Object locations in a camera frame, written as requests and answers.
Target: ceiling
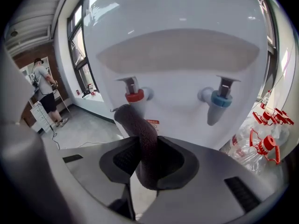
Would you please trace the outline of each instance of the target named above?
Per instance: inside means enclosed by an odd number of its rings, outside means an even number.
[[[12,16],[5,44],[12,56],[51,40],[60,0],[24,0]]]

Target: sneaker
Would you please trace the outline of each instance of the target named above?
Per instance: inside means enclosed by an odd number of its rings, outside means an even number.
[[[59,123],[60,127],[63,127],[68,121],[69,121],[69,118],[63,119],[62,122]]]

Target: brick wall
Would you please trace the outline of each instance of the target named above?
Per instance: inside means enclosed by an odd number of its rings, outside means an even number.
[[[13,59],[14,59],[14,62],[17,64],[17,66],[21,69],[24,66],[27,66],[30,63],[33,63],[33,61],[36,58],[44,58],[46,56],[48,57],[48,60],[49,60],[49,65],[50,65],[52,76],[53,76],[54,80],[57,80],[57,82],[58,82],[59,93],[63,99],[67,99],[68,94],[65,90],[64,84],[62,83],[62,79],[61,79],[60,74],[57,69],[57,63],[56,63],[56,58],[55,58],[53,42],[49,42],[49,43],[34,47],[32,49],[26,50],[20,54],[17,54],[16,56],[14,56]],[[21,117],[22,117],[22,119],[24,119],[26,121],[26,123],[29,126],[32,126],[36,122],[36,120],[32,116],[30,109],[31,109],[31,105],[28,102]]]

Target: dark fuzzy object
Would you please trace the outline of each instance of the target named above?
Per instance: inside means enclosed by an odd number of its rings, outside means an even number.
[[[128,104],[116,109],[114,119],[124,127],[129,136],[139,137],[141,162],[136,169],[136,174],[145,188],[156,190],[160,173],[156,130]]]

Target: person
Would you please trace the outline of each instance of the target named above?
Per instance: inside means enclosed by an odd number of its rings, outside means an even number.
[[[56,127],[63,127],[68,118],[62,119],[55,104],[55,98],[51,84],[57,87],[57,82],[47,72],[46,68],[42,66],[43,60],[37,58],[34,60],[33,73],[38,83],[37,99],[42,103],[45,111],[48,113],[50,118],[55,122]]]

